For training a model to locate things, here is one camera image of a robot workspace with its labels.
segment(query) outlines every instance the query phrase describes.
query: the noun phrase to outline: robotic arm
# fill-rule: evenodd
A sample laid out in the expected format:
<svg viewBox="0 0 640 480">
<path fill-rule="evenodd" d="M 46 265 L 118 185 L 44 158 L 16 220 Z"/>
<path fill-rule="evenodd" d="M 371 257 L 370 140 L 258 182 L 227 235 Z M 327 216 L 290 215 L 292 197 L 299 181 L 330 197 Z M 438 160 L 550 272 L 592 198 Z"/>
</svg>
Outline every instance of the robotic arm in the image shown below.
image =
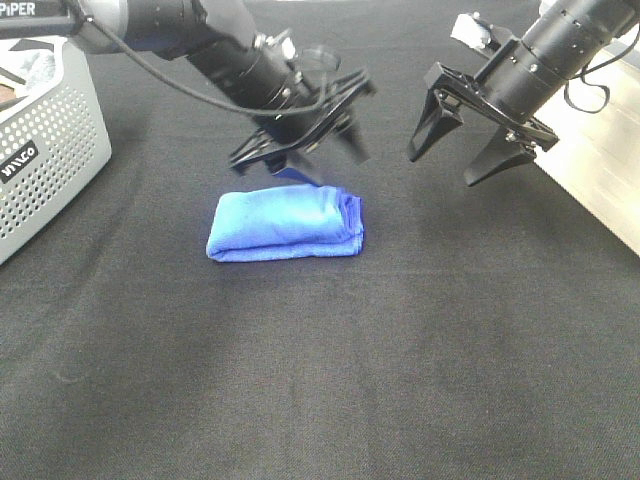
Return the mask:
<svg viewBox="0 0 640 480">
<path fill-rule="evenodd" d="M 0 2 L 0 39 L 60 35 L 88 53 L 151 51 L 186 59 L 234 105 L 206 97 L 166 79 L 139 57 L 142 66 L 192 96 L 250 115 L 258 130 L 231 156 L 239 173 L 264 162 L 276 176 L 319 184 L 303 152 L 336 132 L 356 156 L 366 159 L 351 103 L 373 93 L 362 70 L 314 86 L 284 32 L 276 38 L 256 31 L 241 0 L 31 0 Z M 325 51 L 311 52 L 326 59 Z M 339 61 L 335 62 L 337 70 Z"/>
<path fill-rule="evenodd" d="M 427 99 L 409 144 L 410 160 L 462 125 L 458 110 L 465 105 L 499 125 L 465 171 L 468 185 L 532 162 L 537 146 L 547 151 L 558 142 L 534 117 L 536 111 L 569 80 L 584 80 L 603 66 L 588 67 L 596 53 L 639 20 L 640 0 L 557 0 L 520 39 L 477 14 L 461 15 L 452 36 L 489 60 L 473 76 L 433 65 L 425 77 Z"/>
</svg>

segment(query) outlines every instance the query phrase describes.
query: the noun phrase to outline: black fabric surface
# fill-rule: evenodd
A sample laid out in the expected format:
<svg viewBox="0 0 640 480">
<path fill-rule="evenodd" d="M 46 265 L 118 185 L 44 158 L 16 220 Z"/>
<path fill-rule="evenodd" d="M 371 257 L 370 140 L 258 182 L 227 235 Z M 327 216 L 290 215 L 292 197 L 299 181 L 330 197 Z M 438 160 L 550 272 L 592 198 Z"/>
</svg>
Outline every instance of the black fabric surface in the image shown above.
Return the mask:
<svg viewBox="0 0 640 480">
<path fill-rule="evenodd" d="M 538 5 L 248 4 L 379 88 L 373 158 L 313 154 L 363 198 L 352 258 L 207 259 L 218 198 L 282 184 L 228 170 L 252 124 L 90 58 L 113 158 L 0 267 L 0 478 L 639 478 L 638 258 L 534 165 L 464 186 L 494 130 L 468 110 L 405 159 L 431 64 L 482 62 L 456 15 L 522 35 Z"/>
</svg>

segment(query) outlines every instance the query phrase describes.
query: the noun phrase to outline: gray plastic basket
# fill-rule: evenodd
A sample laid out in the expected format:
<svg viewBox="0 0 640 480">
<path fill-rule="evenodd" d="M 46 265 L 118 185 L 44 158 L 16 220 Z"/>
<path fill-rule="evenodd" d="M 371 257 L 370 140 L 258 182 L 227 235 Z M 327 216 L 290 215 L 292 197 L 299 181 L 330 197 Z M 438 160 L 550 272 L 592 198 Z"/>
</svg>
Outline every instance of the gray plastic basket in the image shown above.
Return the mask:
<svg viewBox="0 0 640 480">
<path fill-rule="evenodd" d="M 0 112 L 0 264 L 111 157 L 84 53 L 62 38 L 44 41 L 53 46 L 54 79 Z"/>
</svg>

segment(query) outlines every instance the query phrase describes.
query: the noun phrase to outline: folded towel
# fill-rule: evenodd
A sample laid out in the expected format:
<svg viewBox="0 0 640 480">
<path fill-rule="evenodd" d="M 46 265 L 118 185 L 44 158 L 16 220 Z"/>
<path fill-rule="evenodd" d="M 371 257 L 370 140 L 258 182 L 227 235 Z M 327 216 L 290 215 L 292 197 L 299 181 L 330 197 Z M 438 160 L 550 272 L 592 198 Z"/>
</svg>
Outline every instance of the folded towel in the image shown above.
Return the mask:
<svg viewBox="0 0 640 480">
<path fill-rule="evenodd" d="M 207 242 L 219 262 L 356 255 L 361 199 L 337 187 L 291 185 L 222 195 Z"/>
</svg>

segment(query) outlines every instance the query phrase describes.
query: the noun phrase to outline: blue microfiber cloth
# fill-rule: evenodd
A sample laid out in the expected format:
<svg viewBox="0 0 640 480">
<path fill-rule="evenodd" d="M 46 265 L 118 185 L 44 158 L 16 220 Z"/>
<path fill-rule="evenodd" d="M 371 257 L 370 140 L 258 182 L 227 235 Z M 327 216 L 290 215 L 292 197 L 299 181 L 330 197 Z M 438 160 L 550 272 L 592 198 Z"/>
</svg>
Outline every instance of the blue microfiber cloth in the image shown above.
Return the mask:
<svg viewBox="0 0 640 480">
<path fill-rule="evenodd" d="M 361 199 L 337 187 L 290 185 L 226 193 L 216 208 L 207 256 L 219 262 L 356 255 Z"/>
</svg>

